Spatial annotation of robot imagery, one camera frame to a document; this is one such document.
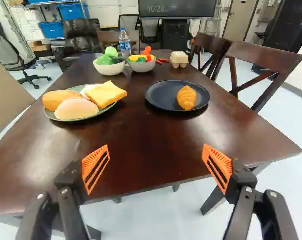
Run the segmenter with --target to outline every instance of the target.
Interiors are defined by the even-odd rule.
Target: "water bottle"
[[[120,32],[120,36],[119,36],[119,43],[120,43],[122,56],[124,58],[130,57],[131,56],[130,38],[124,28],[121,28],[121,32]]]

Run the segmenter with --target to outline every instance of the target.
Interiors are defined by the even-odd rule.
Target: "television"
[[[217,0],[139,0],[140,18],[197,19],[214,16]]]

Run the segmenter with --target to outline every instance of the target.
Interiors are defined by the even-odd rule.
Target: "blue storage bin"
[[[56,39],[64,37],[62,21],[40,22],[39,27],[41,28],[43,35],[46,39]]]
[[[70,4],[58,4],[57,7],[60,10],[62,20],[72,20],[72,19],[83,19],[81,3],[70,3]],[[84,13],[86,18],[90,18],[88,5],[83,4]]]
[[[38,4],[38,3],[46,3],[51,2],[53,0],[29,0],[29,4]]]

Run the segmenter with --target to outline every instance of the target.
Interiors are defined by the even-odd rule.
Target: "desk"
[[[171,51],[152,54],[168,58]],[[186,68],[157,64],[148,73],[135,73],[128,67],[120,75],[102,76],[92,64],[96,58],[84,54],[48,91],[111,80],[128,96],[111,111],[75,123],[48,119],[38,99],[0,141],[0,215],[21,215],[37,193],[55,191],[53,180],[67,165],[106,144],[110,162],[90,202],[210,177],[202,161],[203,144],[258,169],[302,152],[190,64]],[[145,90],[150,84],[172,79],[206,88],[211,96],[207,109],[170,114],[146,104]]]

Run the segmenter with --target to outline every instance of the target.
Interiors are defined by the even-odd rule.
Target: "door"
[[[223,38],[244,41],[255,13],[258,0],[233,0]]]
[[[20,31],[6,0],[0,0],[0,22],[6,38],[17,48],[22,59],[26,63],[30,62],[35,55]]]

